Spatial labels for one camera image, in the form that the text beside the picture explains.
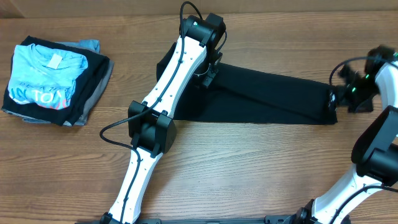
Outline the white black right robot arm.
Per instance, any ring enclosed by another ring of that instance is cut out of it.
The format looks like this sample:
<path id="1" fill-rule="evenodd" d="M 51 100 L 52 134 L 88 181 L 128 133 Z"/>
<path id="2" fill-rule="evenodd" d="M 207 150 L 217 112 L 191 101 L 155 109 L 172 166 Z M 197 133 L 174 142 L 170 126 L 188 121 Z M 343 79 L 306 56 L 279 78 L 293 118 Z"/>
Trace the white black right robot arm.
<path id="1" fill-rule="evenodd" d="M 342 178 L 282 223 L 350 223 L 349 213 L 372 194 L 396 191 L 397 51 L 380 45 L 363 59 L 363 76 L 351 69 L 349 60 L 333 69 L 345 83 L 334 87 L 331 100 L 350 113 L 363 113 L 373 110 L 373 98 L 379 95 L 382 113 L 356 141 L 352 165 Z"/>

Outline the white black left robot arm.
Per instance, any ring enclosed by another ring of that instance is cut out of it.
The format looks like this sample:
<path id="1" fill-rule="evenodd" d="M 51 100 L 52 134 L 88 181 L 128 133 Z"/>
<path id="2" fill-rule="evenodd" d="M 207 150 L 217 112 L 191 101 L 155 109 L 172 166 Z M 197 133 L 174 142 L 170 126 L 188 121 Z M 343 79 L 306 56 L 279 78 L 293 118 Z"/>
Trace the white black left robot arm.
<path id="1" fill-rule="evenodd" d="M 223 18 L 209 14 L 206 19 L 189 16 L 180 25 L 174 52 L 155 87 L 141 103 L 132 101 L 128 109 L 131 143 L 129 165 L 117 199 L 100 223 L 135 223 L 153 170 L 175 141 L 173 117 L 178 101 L 193 77 L 208 85 L 212 68 L 221 60 L 226 38 Z"/>

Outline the black t-shirt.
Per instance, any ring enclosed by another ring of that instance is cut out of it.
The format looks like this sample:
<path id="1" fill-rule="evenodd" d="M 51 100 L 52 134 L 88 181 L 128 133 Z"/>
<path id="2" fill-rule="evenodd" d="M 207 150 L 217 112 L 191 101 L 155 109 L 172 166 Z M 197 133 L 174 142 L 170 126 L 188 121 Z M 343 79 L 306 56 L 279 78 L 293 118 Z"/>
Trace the black t-shirt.
<path id="1" fill-rule="evenodd" d="M 176 120 L 312 125 L 338 121 L 327 84 L 225 63 L 218 69 L 208 88 L 193 80 L 188 83 L 175 109 Z"/>

